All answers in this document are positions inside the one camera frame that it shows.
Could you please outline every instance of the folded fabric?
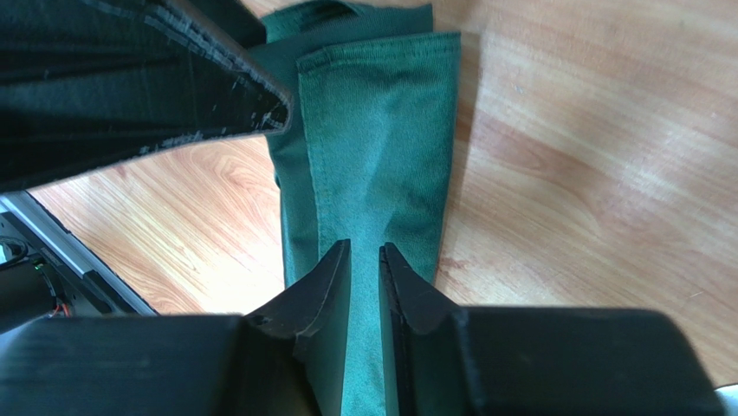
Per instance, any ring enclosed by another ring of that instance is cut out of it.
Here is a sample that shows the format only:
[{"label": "folded fabric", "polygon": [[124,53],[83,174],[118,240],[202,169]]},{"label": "folded fabric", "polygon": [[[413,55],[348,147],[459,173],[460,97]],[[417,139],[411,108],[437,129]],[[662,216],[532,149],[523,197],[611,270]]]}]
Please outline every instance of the folded fabric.
[{"label": "folded fabric", "polygon": [[342,414],[385,414],[379,247],[395,243],[431,281],[448,193],[460,42],[430,7],[298,4],[264,19],[252,56],[296,97],[269,136],[282,190],[286,284],[352,240]]}]

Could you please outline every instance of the black device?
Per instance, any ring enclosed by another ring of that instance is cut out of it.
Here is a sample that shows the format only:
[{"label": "black device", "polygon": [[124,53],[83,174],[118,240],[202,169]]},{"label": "black device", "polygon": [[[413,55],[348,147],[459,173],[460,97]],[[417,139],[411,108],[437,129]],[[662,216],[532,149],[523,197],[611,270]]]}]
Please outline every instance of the black device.
[{"label": "black device", "polygon": [[[236,0],[0,0],[0,414],[338,415],[350,242],[246,316],[159,316],[23,191],[289,126]],[[691,346],[632,309],[462,307],[378,247],[389,415],[720,415]]]}]

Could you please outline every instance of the green towel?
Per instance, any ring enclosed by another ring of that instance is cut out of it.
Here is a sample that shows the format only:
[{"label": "green towel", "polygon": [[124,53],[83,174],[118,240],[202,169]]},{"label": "green towel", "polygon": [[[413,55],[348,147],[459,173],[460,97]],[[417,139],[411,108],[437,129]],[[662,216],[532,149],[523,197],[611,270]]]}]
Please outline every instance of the green towel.
[{"label": "green towel", "polygon": [[432,281],[448,193],[460,42],[432,33],[431,7],[302,3],[264,18],[250,53],[295,94],[288,133],[269,136],[282,194],[287,285],[352,240],[342,414],[384,415],[379,247],[395,243]]}]

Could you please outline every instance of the green cloth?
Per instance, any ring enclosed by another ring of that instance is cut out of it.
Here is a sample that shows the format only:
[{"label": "green cloth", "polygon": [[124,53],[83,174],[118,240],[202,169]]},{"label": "green cloth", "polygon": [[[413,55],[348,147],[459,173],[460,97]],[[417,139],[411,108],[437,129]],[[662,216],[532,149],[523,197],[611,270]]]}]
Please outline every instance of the green cloth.
[{"label": "green cloth", "polygon": [[432,281],[448,193],[460,42],[431,7],[295,5],[264,18],[249,52],[295,94],[290,130],[269,136],[281,188],[287,285],[352,240],[342,414],[385,414],[379,247],[395,243]]}]

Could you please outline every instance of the wooden table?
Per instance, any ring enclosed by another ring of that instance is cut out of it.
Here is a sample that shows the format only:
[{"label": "wooden table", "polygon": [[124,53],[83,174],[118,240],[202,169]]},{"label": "wooden table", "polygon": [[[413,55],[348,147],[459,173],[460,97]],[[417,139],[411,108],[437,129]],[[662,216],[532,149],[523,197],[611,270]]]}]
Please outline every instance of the wooden table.
[{"label": "wooden table", "polygon": [[[463,32],[438,288],[465,303],[660,309],[716,384],[738,381],[738,5],[435,6],[439,29]],[[34,194],[162,312],[248,312],[282,290],[263,139]]]}]

